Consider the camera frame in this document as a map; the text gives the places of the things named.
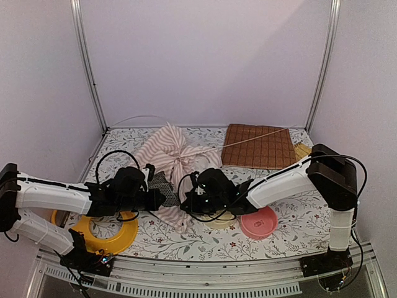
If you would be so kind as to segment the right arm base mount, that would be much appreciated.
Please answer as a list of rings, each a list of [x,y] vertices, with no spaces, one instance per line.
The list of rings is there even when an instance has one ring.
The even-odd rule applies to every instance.
[[[300,266],[304,277],[330,273],[353,265],[350,250],[332,251],[300,258]]]

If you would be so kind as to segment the pink striped pet tent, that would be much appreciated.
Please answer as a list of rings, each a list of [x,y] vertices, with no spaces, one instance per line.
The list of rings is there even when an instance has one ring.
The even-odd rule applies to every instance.
[[[139,165],[151,164],[157,172],[163,171],[166,180],[176,188],[176,193],[185,175],[222,167],[219,149],[188,145],[182,129],[169,123],[157,130],[134,156]],[[177,233],[185,233],[192,219],[177,206],[160,207],[155,214]]]

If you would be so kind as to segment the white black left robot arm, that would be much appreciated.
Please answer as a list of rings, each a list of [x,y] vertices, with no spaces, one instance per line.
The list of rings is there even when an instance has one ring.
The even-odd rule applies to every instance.
[[[31,211],[32,208],[63,210],[85,217],[108,217],[127,212],[157,211],[166,198],[151,189],[154,168],[120,168],[103,183],[61,183],[39,179],[8,163],[1,170],[1,231],[23,235],[54,249],[78,269],[92,264],[91,253],[109,251],[94,245],[89,233],[77,228],[62,229]]]

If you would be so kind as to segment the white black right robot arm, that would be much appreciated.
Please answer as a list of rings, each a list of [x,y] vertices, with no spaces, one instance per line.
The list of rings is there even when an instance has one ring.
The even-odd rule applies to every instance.
[[[323,144],[312,147],[300,161],[267,175],[234,184],[220,169],[208,168],[192,174],[192,189],[186,192],[180,208],[196,220],[207,215],[218,220],[229,212],[240,217],[244,230],[258,237],[270,223],[267,209],[275,202],[302,194],[318,194],[330,211],[329,251],[321,257],[321,266],[335,270],[344,262],[354,214],[363,187],[357,185],[356,158],[341,155]]]

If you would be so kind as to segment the white tent pole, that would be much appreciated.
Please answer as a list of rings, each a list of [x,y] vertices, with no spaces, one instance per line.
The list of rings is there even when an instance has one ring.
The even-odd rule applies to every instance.
[[[169,119],[167,119],[165,117],[162,117],[162,116],[151,115],[151,114],[148,114],[148,115],[136,115],[136,116],[128,117],[126,119],[123,119],[121,121],[118,121],[118,122],[108,126],[107,127],[107,131],[109,131],[110,129],[116,129],[116,126],[118,124],[124,123],[124,122],[126,122],[128,120],[133,120],[133,119],[138,119],[138,118],[157,118],[157,119],[161,119],[167,125],[171,124]],[[290,128],[291,127],[282,128],[282,129],[279,129],[279,130],[276,130],[276,131],[273,131],[273,132],[269,132],[269,133],[265,133],[265,134],[262,134],[262,135],[259,135],[259,136],[253,137],[253,138],[241,140],[241,141],[238,141],[238,142],[235,142],[235,143],[229,143],[227,145],[223,145],[222,147],[212,147],[211,150],[220,150],[220,149],[232,147],[232,146],[235,146],[235,145],[239,145],[239,144],[242,144],[242,143],[251,142],[251,141],[258,140],[260,138],[267,137],[267,136],[270,136],[272,134],[275,134],[275,133],[278,133],[278,132],[281,132],[281,131],[284,131],[284,130],[289,130]]]

